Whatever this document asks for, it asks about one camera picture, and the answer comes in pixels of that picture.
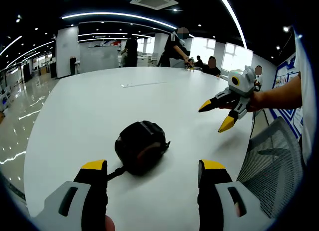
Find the air conditioner vent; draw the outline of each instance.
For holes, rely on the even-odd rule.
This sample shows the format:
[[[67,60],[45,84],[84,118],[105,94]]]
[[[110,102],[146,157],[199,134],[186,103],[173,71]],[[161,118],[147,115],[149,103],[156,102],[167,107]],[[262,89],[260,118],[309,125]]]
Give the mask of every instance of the air conditioner vent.
[[[152,8],[155,10],[178,4],[178,2],[174,0],[132,0],[130,3],[144,6],[147,8]]]

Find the yellow claw tip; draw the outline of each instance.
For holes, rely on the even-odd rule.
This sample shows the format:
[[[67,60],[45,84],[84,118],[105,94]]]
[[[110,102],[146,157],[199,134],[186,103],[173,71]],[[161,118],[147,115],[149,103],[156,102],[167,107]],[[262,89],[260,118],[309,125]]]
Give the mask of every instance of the yellow claw tip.
[[[223,122],[223,124],[220,126],[218,132],[222,133],[226,130],[229,130],[230,128],[232,128],[235,124],[235,119],[231,116],[227,116]]]

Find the black strap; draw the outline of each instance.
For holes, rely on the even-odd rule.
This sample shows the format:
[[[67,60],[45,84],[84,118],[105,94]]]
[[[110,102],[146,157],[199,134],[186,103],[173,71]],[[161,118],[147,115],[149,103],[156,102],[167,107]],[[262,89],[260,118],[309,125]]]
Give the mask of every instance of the black strap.
[[[122,175],[126,171],[124,166],[117,168],[113,173],[108,175],[108,181],[112,180],[113,178]]]

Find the person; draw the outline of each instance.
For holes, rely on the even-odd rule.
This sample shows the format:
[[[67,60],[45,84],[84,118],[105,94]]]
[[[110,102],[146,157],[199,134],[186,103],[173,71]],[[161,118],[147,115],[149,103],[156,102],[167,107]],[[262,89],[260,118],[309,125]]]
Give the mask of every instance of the person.
[[[257,75],[257,79],[255,80],[255,89],[260,91],[261,86],[263,85],[263,68],[260,65],[257,65],[255,68],[255,74]]]
[[[168,36],[158,67],[170,67],[170,58],[183,59],[185,64],[189,63],[190,52],[187,51],[185,41],[183,40],[187,39],[188,36],[188,29],[184,27],[175,30],[170,36]]]
[[[200,56],[197,55],[197,62],[195,63],[195,67],[203,68],[204,64],[203,61],[200,59]]]
[[[138,65],[138,42],[131,33],[128,34],[128,37],[125,49],[121,52],[122,54],[127,53],[123,67],[136,67]]]
[[[312,77],[312,68],[308,61],[307,55],[300,42],[300,38],[296,37],[296,59],[294,67],[299,71],[288,83],[281,87],[273,88],[264,92],[253,92],[250,97],[249,112],[261,109],[296,109],[303,104],[303,132],[302,132],[302,152],[304,164],[307,165],[312,153],[314,143],[316,123],[317,123],[317,107],[315,84]],[[221,109],[232,109],[237,104],[229,103]]]
[[[208,65],[203,66],[203,73],[208,73],[216,77],[220,76],[220,70],[216,67],[216,58],[214,56],[210,56]]]

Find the black shirt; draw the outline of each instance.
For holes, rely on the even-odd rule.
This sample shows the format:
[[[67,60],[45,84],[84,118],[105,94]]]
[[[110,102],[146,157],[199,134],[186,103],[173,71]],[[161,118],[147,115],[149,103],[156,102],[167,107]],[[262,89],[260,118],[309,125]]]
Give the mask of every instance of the black shirt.
[[[195,67],[203,68],[203,67],[204,67],[203,61],[202,61],[201,59],[199,59],[199,60],[195,63]]]
[[[126,41],[125,48],[128,49],[128,57],[138,55],[138,42],[134,38],[130,38]]]
[[[168,58],[174,59],[183,59],[183,57],[177,53],[177,51],[173,48],[174,46],[178,46],[186,55],[189,55],[189,52],[185,48],[185,42],[180,40],[175,32],[168,36],[167,42],[164,49],[164,56]]]
[[[217,67],[209,68],[208,65],[203,66],[203,72],[214,76],[220,75],[220,70]]]

